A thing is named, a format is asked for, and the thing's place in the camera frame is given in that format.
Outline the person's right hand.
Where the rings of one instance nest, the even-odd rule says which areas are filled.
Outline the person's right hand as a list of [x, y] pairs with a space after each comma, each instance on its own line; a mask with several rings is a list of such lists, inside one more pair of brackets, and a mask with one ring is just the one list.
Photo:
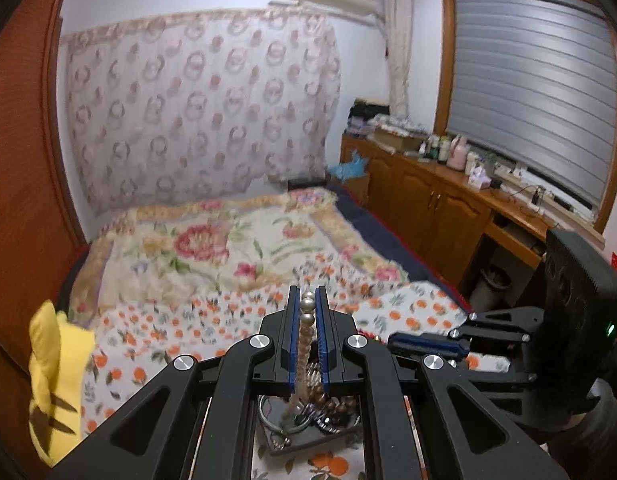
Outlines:
[[617, 400], [603, 379], [590, 393], [595, 407], [550, 440], [548, 453], [571, 479], [617, 479]]

